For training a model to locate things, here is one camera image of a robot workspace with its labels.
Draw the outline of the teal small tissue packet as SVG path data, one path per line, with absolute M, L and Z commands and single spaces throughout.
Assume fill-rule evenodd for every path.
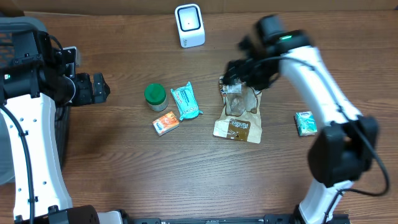
M 315 118 L 311 111 L 296 113 L 294 118 L 300 137 L 315 135 L 318 132 Z

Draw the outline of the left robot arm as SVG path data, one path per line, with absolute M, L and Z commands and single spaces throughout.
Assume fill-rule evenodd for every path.
M 1 114 L 9 135 L 16 199 L 15 223 L 127 223 L 122 210 L 74 207 L 63 181 L 55 127 L 58 108 L 104 103 L 101 73 L 77 73 L 78 51 L 62 47 L 28 17 L 1 20 L 14 50 L 1 69 Z

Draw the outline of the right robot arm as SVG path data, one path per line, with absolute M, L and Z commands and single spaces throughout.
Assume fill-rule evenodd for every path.
M 246 58 L 227 66 L 225 84 L 242 82 L 255 90 L 279 77 L 296 87 L 315 118 L 318 136 L 308 152 L 313 175 L 306 197 L 291 223 L 333 223 L 333 211 L 345 192 L 371 168 L 378 125 L 345 97 L 303 30 L 287 31 L 276 15 L 261 18 L 239 48 Z

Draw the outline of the green-lidded jar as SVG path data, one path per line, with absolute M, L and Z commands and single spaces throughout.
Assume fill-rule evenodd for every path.
M 148 85 L 144 91 L 144 97 L 154 111 L 163 111 L 169 103 L 165 88 L 158 83 Z

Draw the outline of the beige brown snack pouch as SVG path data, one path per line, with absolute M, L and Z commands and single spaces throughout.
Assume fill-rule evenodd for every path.
M 213 135 L 216 137 L 259 144 L 262 127 L 260 104 L 262 92 L 242 82 L 225 85 L 219 79 L 223 110 L 215 121 Z

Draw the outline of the teal long snack packet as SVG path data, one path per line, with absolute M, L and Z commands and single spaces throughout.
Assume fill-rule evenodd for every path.
M 179 120 L 194 119 L 199 114 L 203 114 L 198 107 L 191 82 L 187 82 L 185 86 L 171 89 L 170 92 L 180 113 Z

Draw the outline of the orange small packet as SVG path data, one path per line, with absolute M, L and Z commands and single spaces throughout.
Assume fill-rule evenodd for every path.
M 172 111 L 170 111 L 165 115 L 159 117 L 155 121 L 153 121 L 152 124 L 156 133 L 159 136 L 162 136 L 168 133 L 169 131 L 179 127 L 180 123 L 175 114 Z

